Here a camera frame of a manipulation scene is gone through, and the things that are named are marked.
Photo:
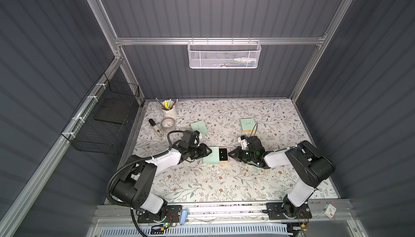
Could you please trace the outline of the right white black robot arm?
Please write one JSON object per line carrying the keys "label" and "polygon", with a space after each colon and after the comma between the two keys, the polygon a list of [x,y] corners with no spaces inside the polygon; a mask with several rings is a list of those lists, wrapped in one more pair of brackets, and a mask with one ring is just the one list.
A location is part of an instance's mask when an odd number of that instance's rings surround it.
{"label": "right white black robot arm", "polygon": [[240,145],[228,154],[237,162],[264,170],[289,166],[297,174],[297,181],[279,208],[269,207],[267,214],[282,215],[287,219],[301,216],[308,219],[308,201],[319,185],[335,172],[334,164],[307,140],[276,151],[267,151],[257,136],[242,136],[238,142]]}

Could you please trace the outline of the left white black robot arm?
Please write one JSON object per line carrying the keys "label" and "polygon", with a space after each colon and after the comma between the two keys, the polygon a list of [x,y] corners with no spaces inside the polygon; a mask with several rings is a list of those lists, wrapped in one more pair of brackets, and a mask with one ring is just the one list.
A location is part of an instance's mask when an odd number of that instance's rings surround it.
{"label": "left white black robot arm", "polygon": [[130,156],[109,179],[107,200],[113,205],[148,212],[158,220],[165,216],[167,201],[152,193],[154,178],[165,170],[185,161],[193,162],[212,153],[201,143],[199,131],[173,130],[166,136],[169,146],[149,157]]}

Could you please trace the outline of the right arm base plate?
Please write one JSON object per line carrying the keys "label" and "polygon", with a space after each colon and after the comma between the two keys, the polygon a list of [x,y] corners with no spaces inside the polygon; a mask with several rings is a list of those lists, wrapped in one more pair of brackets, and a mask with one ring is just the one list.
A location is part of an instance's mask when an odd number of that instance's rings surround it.
{"label": "right arm base plate", "polygon": [[296,207],[287,202],[268,202],[262,213],[267,214],[270,220],[282,219],[311,219],[311,210],[307,203]]}

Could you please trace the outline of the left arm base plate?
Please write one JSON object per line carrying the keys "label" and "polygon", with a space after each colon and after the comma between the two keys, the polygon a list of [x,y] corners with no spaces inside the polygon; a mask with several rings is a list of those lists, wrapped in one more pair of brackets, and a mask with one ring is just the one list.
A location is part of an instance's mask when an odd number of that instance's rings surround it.
{"label": "left arm base plate", "polygon": [[162,207],[161,210],[156,213],[150,213],[149,211],[136,211],[137,221],[140,224],[143,223],[178,223],[179,217],[183,206],[181,205],[167,205]]}

